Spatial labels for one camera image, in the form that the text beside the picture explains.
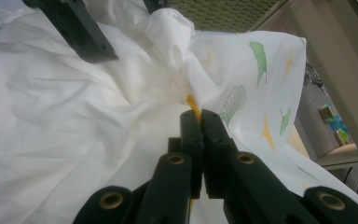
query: metal object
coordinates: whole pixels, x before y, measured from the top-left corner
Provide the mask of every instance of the metal object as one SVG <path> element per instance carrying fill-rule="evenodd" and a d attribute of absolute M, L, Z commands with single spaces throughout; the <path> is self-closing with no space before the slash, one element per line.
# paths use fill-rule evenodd
<path fill-rule="evenodd" d="M 358 204 L 334 189 L 307 189 L 303 198 L 289 191 L 256 155 L 237 150 L 214 112 L 202 111 L 201 127 L 193 111 L 183 113 L 181 138 L 170 138 L 168 151 L 148 183 L 134 192 L 97 191 L 74 223 L 186 224 L 202 170 L 209 197 L 224 200 L 229 224 L 358 223 Z"/>
<path fill-rule="evenodd" d="M 39 7 L 69 46 L 86 62 L 117 59 L 115 50 L 92 19 L 82 0 L 23 0 Z"/>

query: white fabric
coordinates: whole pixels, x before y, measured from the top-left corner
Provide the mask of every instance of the white fabric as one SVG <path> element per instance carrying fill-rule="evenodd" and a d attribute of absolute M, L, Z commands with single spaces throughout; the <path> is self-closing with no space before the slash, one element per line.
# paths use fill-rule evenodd
<path fill-rule="evenodd" d="M 180 135 L 189 94 L 222 118 L 240 103 L 225 119 L 227 130 L 240 150 L 262 158 L 291 191 L 301 195 L 325 185 L 358 202 L 285 144 L 301 93 L 303 39 L 195 32 L 175 10 L 149 16 L 142 1 L 87 4 L 119 60 L 86 63 L 41 12 L 0 10 L 0 224 L 72 223 L 96 190 L 142 185 L 168 137 Z M 264 46 L 267 58 L 258 84 L 252 42 Z M 275 149 L 260 135 L 265 117 Z M 190 222 L 227 223 L 221 201 L 202 194 Z"/>

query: textured green cushion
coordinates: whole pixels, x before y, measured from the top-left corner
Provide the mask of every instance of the textured green cushion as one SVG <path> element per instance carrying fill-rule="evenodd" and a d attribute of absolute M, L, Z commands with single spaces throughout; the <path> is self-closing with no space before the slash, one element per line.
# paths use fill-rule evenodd
<path fill-rule="evenodd" d="M 280 0 L 171 0 L 170 7 L 194 22 L 196 29 L 242 33 L 250 30 Z"/>

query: woven surface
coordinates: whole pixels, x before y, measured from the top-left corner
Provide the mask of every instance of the woven surface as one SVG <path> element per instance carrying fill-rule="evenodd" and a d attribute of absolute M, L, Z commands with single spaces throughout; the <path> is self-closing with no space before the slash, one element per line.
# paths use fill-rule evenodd
<path fill-rule="evenodd" d="M 171 0 L 170 7 L 194 22 L 196 29 L 242 33 L 248 31 L 279 0 Z"/>

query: white cloth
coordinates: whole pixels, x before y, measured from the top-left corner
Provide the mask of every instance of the white cloth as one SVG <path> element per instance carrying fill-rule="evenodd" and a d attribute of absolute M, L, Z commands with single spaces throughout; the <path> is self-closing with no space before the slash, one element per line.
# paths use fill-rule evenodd
<path fill-rule="evenodd" d="M 0 224 L 72 223 L 96 190 L 142 185 L 168 137 L 180 136 L 189 94 L 220 113 L 239 149 L 258 155 L 291 191 L 325 185 L 358 202 L 285 144 L 301 93 L 303 39 L 195 32 L 175 10 L 148 15 L 142 1 L 87 4 L 119 60 L 86 63 L 40 11 L 0 11 Z M 202 194 L 190 222 L 227 223 L 221 201 Z"/>

